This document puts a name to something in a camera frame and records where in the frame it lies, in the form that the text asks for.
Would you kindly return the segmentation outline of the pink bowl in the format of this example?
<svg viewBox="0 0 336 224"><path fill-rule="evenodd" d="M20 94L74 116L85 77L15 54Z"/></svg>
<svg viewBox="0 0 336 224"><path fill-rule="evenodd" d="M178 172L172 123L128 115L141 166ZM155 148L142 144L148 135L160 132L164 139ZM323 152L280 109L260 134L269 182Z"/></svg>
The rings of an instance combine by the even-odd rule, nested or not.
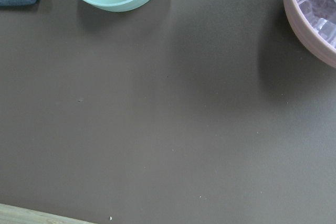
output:
<svg viewBox="0 0 336 224"><path fill-rule="evenodd" d="M283 0L283 5L299 41L335 68L335 0Z"/></svg>

